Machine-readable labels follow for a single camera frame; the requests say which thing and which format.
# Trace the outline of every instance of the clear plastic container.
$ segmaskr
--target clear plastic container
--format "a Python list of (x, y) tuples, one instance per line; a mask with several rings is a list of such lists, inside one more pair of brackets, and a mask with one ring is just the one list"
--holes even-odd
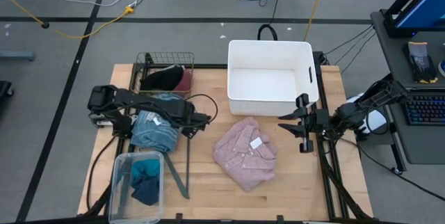
[[(146, 205), (134, 198), (134, 184), (140, 181), (140, 170), (135, 170), (143, 164), (153, 166), (159, 162), (159, 200), (153, 205)], [(111, 186), (110, 205), (108, 210), (108, 221), (111, 224), (154, 224), (162, 219), (163, 215), (163, 192), (164, 192), (164, 158), (160, 152), (138, 152), (119, 155), (114, 163), (113, 179)]]

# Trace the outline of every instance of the white plastic bin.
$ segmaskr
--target white plastic bin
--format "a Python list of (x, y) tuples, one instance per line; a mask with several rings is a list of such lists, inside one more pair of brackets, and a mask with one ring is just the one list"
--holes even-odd
[[(154, 205), (145, 205), (132, 198), (132, 168), (137, 161), (159, 162), (159, 200)], [(160, 152), (138, 152), (119, 155), (114, 163), (111, 197), (108, 210), (110, 224), (155, 224), (163, 216), (164, 158)]]
[(233, 40), (229, 43), (227, 94), (234, 115), (281, 116), (296, 97), (318, 100), (314, 58), (307, 42)]

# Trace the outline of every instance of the teal cloth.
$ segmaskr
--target teal cloth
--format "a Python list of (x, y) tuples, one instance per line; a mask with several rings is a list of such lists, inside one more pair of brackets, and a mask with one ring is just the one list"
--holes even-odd
[(142, 175), (157, 176), (160, 173), (161, 165), (157, 159), (148, 159), (137, 161), (131, 167), (131, 176), (133, 181), (138, 180)]

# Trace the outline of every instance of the blue denim shirt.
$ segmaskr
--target blue denim shirt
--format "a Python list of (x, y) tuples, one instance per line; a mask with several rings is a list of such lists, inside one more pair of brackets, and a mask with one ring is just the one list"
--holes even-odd
[[(157, 99), (182, 99), (172, 93), (153, 95)], [(179, 130), (170, 126), (159, 114), (141, 111), (131, 131), (131, 144), (139, 148), (152, 148), (159, 152), (171, 152), (175, 149)]]

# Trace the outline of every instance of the yellow cable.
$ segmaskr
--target yellow cable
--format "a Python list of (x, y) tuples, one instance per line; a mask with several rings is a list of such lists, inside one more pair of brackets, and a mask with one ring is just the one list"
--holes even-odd
[[(14, 3), (14, 5), (16, 5), (17, 7), (19, 7), (20, 9), (22, 9), (27, 15), (29, 15), (29, 17), (33, 18), (36, 22), (38, 22), (38, 23), (41, 24), (41, 25), (44, 24), (44, 22), (43, 22), (42, 20), (38, 19), (35, 15), (33, 15), (31, 12), (29, 12), (27, 9), (25, 9), (25, 8), (24, 8), (22, 5), (20, 5), (18, 2), (16, 2), (15, 0), (10, 0), (10, 1), (11, 1), (12, 3)], [(56, 32), (56, 33), (58, 33), (58, 34), (60, 34), (60, 35), (62, 35), (62, 36), (65, 36), (65, 37), (68, 37), (68, 38), (71, 38), (71, 39), (83, 39), (83, 38), (87, 38), (87, 37), (90, 37), (90, 36), (96, 34), (96, 33), (99, 32), (101, 29), (103, 29), (105, 26), (108, 26), (109, 24), (118, 21), (119, 19), (121, 19), (121, 18), (124, 17), (125, 15), (128, 15), (129, 13), (134, 13), (134, 9), (133, 9), (133, 8), (130, 8), (130, 7), (127, 6), (127, 7), (125, 8), (125, 11), (124, 11), (119, 17), (117, 17), (117, 18), (115, 18), (115, 19), (113, 19), (113, 20), (111, 20), (111, 21), (109, 21), (109, 22), (107, 22), (107, 23), (101, 25), (98, 29), (96, 29), (96, 30), (93, 31), (92, 33), (89, 33), (89, 34), (87, 34), (87, 35), (83, 35), (83, 36), (72, 36), (72, 35), (68, 35), (68, 34), (66, 34), (66, 33), (63, 33), (62, 31), (57, 30), (57, 29), (51, 29), (51, 30), (54, 31), (54, 32)]]
[(54, 31), (54, 32), (56, 32), (56, 33), (58, 33), (58, 34), (60, 34), (60, 35), (63, 35), (63, 36), (65, 36), (65, 37), (71, 38), (71, 39), (83, 39), (83, 38), (87, 38), (87, 37), (90, 37), (90, 36), (94, 35), (95, 33), (99, 32), (101, 29), (103, 29), (105, 26), (108, 26), (109, 24), (118, 21), (119, 19), (121, 19), (122, 17), (124, 17), (126, 14), (127, 14), (127, 12), (125, 11), (124, 13), (122, 13), (122, 14), (121, 14), (119, 17), (117, 17), (116, 19), (111, 20), (111, 21), (109, 21), (109, 22), (103, 24), (103, 25), (100, 26), (98, 29), (96, 29), (96, 30), (93, 31), (92, 33), (89, 33), (88, 35), (83, 35), (83, 36), (71, 36), (71, 35), (68, 35), (68, 34), (66, 34), (66, 33), (63, 33), (63, 32), (61, 32), (61, 31), (59, 31), (59, 30), (57, 30), (57, 29), (52, 29), (52, 31)]
[(314, 18), (315, 10), (317, 9), (317, 5), (318, 5), (319, 1), (320, 0), (315, 0), (315, 4), (314, 4), (314, 7), (312, 8), (312, 14), (311, 14), (311, 17), (309, 18), (309, 23), (307, 24), (305, 38), (303, 39), (303, 41), (306, 41), (307, 34), (309, 33), (309, 28), (311, 27), (311, 24), (312, 24), (312, 18)]
[(29, 17), (33, 18), (36, 22), (40, 23), (41, 25), (44, 24), (44, 22), (42, 22), (41, 20), (39, 20), (36, 16), (34, 16), (32, 13), (30, 13), (27, 9), (25, 9), (24, 7), (22, 7), (22, 5), (18, 4), (15, 0), (10, 0), (12, 3), (14, 3), (14, 5), (16, 5), (17, 7), (19, 7), (20, 9), (22, 9), (27, 15), (29, 15)]

